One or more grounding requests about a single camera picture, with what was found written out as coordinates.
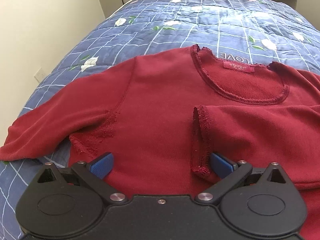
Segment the red long sleeve shirt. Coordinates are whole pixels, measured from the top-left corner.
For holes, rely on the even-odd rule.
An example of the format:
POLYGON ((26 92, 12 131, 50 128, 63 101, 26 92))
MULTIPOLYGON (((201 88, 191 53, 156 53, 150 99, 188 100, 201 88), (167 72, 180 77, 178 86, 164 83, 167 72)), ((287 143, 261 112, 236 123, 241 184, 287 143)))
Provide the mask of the red long sleeve shirt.
POLYGON ((138 56, 78 78, 8 129, 1 159, 51 154, 69 163, 111 152, 106 182, 134 194, 196 195, 218 181, 211 153, 255 167, 280 163, 319 239, 319 76, 279 62, 244 64, 197 45, 138 56))

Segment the blue plaid floral quilt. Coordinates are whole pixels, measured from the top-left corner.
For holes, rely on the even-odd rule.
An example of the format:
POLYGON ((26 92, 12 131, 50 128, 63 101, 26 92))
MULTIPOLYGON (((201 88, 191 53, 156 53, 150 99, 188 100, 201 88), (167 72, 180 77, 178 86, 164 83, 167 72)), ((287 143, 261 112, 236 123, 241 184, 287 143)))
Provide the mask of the blue plaid floral quilt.
MULTIPOLYGON (((319 31, 287 5, 271 0, 134 0, 61 60, 20 116, 78 78, 134 57, 193 45, 210 49, 222 60, 265 66, 279 62, 319 76, 319 31)), ((71 166, 70 155, 66 138, 39 158, 1 159, 1 239, 22 237, 16 205, 41 166, 48 161, 55 167, 71 166)))

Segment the white wall socket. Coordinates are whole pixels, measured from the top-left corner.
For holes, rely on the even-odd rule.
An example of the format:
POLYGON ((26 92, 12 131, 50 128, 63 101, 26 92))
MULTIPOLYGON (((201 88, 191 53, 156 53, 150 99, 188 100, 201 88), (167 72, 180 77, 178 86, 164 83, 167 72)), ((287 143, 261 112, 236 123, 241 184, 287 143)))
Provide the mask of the white wall socket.
POLYGON ((47 77, 47 74, 42 68, 39 68, 34 75, 34 78, 38 83, 41 83, 46 77, 47 77))

